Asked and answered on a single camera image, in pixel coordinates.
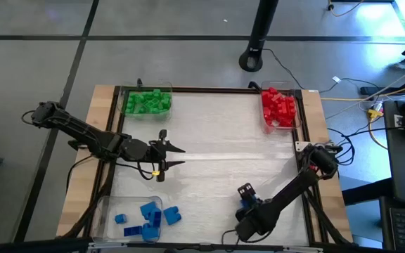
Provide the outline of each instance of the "container of green cubes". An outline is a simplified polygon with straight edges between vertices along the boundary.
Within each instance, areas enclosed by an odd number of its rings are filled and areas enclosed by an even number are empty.
[[[123,86],[120,89],[125,117],[131,119],[166,120],[172,115],[172,85],[169,82],[137,86]]]

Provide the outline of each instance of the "clear plastic container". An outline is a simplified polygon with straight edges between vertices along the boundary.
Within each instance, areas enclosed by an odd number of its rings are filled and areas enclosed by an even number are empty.
[[[172,116],[173,86],[161,84],[128,84],[120,89],[118,110],[129,119],[166,120]]]
[[[111,197],[104,196],[98,201],[95,210],[91,236],[94,242],[145,242],[141,235],[124,236],[124,228],[143,226],[149,221],[141,215],[140,207],[155,202],[162,210],[162,200],[158,196],[152,197]],[[117,224],[115,215],[126,214],[127,222]],[[148,242],[157,242],[159,237]]]
[[[266,97],[264,92],[270,92],[270,88],[277,90],[278,94],[272,94],[273,98]],[[284,112],[285,113],[290,113],[290,114],[295,114],[295,116],[292,116],[291,119],[289,117],[283,116],[282,113],[278,112],[277,105],[274,103],[276,101],[276,98],[281,100],[283,103],[284,107]],[[296,101],[294,102],[294,105],[291,105],[291,98],[295,98],[295,85],[292,82],[280,82],[280,81],[265,81],[262,82],[262,92],[260,93],[259,96],[259,117],[260,117],[260,122],[262,125],[262,129],[264,130],[264,133],[266,134],[277,134],[282,131],[288,131],[291,129],[294,129],[297,126],[297,124],[300,124],[300,120],[297,120],[299,115],[297,113],[297,106],[296,106]]]

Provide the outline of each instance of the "blue cube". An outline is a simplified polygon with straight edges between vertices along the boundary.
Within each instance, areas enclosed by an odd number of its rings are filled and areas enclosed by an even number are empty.
[[[117,224],[124,224],[124,223],[126,223],[126,222],[127,222],[126,214],[118,214],[118,215],[115,215],[115,222],[116,222]]]
[[[149,214],[149,224],[153,228],[159,228],[161,220],[162,220],[162,212],[160,211],[160,209],[155,208],[155,209],[151,210],[151,212]]]
[[[163,214],[165,215],[168,225],[172,225],[182,219],[177,207],[166,208],[163,210]]]
[[[150,214],[151,211],[152,211],[153,209],[155,209],[155,208],[157,208],[157,207],[155,206],[155,202],[154,202],[154,201],[152,201],[152,202],[150,202],[150,203],[148,203],[148,204],[146,204],[146,205],[142,205],[142,206],[140,207],[141,215],[143,215],[143,217],[145,218],[145,220],[147,220],[147,219],[149,219],[149,214]]]
[[[130,228],[124,229],[124,236],[131,236],[131,235],[141,235],[142,234],[141,226],[135,226]]]
[[[143,225],[141,236],[144,241],[151,241],[152,239],[159,237],[159,229],[151,227],[149,223],[145,223]]]

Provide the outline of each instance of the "white table surface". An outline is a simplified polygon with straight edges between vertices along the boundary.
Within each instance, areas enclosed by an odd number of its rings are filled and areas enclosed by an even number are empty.
[[[167,153],[167,160],[186,163],[167,171],[162,183],[146,181],[138,171],[117,166],[111,195],[156,195],[164,209],[177,206],[182,220],[172,226],[164,220],[158,242],[219,244],[221,234],[238,223],[238,187],[251,183],[265,199],[296,176],[293,139],[290,132],[266,135],[262,131],[258,95],[173,93],[172,102],[169,120],[125,119],[122,132],[148,142],[156,140],[161,129],[167,129],[167,139],[186,151]],[[151,165],[142,164],[142,168],[151,170]],[[225,243],[235,244],[236,238],[230,233]],[[256,234],[250,239],[257,238],[260,236]],[[273,233],[258,244],[309,244],[300,197],[281,212]]]

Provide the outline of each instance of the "gray floor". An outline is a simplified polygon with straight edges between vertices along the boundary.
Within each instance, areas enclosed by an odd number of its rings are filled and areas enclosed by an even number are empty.
[[[82,34],[90,0],[0,1],[0,35]],[[90,35],[249,35],[258,1],[101,0]],[[341,13],[353,4],[336,4]],[[324,11],[324,0],[281,0],[271,35],[375,37],[375,42],[268,41],[282,62],[308,89],[327,89],[332,77],[364,79],[386,85],[404,72],[389,68],[404,57],[405,0],[401,15],[390,4],[363,4],[341,18]],[[19,117],[39,101],[59,100],[78,41],[0,41],[0,242],[12,239],[48,131],[24,125]],[[169,81],[175,86],[246,87],[253,80],[289,80],[269,52],[264,67],[247,73],[238,66],[246,41],[88,41],[77,70],[67,110],[85,118],[94,86]],[[341,82],[324,97],[357,98],[357,87]],[[327,116],[348,102],[323,102]],[[383,124],[377,122],[375,127]],[[328,120],[344,133],[366,125],[364,112],[352,108]],[[385,142],[385,133],[376,133]],[[340,137],[331,134],[334,141]],[[27,240],[53,238],[65,197],[65,179],[75,152],[59,134],[32,217]],[[342,167],[348,179],[372,182],[390,176],[387,152],[368,135],[353,138],[354,164]],[[348,209],[351,219],[357,211]],[[363,226],[353,233],[366,238]]]

